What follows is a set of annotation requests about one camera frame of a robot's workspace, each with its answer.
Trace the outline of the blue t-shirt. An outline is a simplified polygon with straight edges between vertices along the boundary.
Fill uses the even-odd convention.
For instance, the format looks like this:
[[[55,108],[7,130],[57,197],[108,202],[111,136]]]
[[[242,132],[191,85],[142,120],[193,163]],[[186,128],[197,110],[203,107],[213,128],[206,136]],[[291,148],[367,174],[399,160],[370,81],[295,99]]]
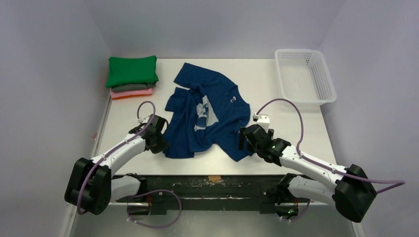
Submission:
[[[167,158],[192,158],[213,144],[234,161],[252,152],[239,150],[239,131],[251,117],[250,105],[225,75],[184,63],[174,79],[178,85],[165,110],[172,118],[165,133]]]

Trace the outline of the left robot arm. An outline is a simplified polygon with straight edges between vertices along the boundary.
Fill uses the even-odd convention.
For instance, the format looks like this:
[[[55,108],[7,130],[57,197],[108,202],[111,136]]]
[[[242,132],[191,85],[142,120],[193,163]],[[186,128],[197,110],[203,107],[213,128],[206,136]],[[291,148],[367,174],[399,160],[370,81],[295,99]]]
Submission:
[[[142,152],[158,154],[168,146],[163,128],[168,124],[165,118],[150,115],[131,129],[116,146],[96,157],[78,159],[64,194],[64,200],[77,207],[80,213],[98,215],[108,203],[130,197],[141,202],[147,197],[147,188],[141,185],[141,178],[126,174],[115,178],[116,172],[128,161]]]

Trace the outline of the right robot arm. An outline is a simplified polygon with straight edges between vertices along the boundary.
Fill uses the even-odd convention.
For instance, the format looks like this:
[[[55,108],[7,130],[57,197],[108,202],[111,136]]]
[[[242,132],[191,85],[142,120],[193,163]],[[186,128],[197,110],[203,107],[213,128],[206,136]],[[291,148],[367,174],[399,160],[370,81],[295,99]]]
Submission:
[[[239,132],[239,149],[247,147],[267,163],[292,169],[278,184],[280,199],[307,198],[333,205],[346,219],[360,223],[377,196],[364,170],[345,167],[306,155],[290,142],[273,138],[273,130],[253,124]]]

